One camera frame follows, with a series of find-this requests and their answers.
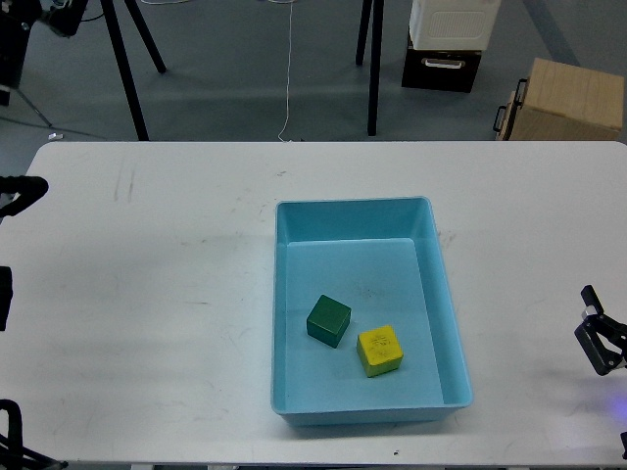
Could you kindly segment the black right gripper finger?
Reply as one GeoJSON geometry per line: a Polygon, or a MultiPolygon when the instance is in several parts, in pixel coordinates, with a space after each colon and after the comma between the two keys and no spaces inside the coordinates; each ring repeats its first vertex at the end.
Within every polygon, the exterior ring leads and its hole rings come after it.
{"type": "Polygon", "coordinates": [[[595,372],[605,376],[626,367],[626,325],[608,316],[592,285],[581,291],[585,309],[574,330],[583,352],[595,372]]]}

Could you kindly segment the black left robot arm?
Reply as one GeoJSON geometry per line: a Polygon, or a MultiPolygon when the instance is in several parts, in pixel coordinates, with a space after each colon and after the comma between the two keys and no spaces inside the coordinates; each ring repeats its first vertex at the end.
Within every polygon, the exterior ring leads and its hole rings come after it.
{"type": "MultiPolygon", "coordinates": [[[[41,177],[2,176],[1,194],[13,194],[15,199],[1,208],[1,216],[14,216],[38,201],[48,191],[41,177]]],[[[1,267],[1,331],[7,327],[13,298],[13,272],[1,267]]],[[[1,465],[6,469],[45,469],[49,459],[24,447],[23,420],[19,405],[11,399],[1,399],[1,410],[8,416],[8,434],[1,436],[1,465]]]]}

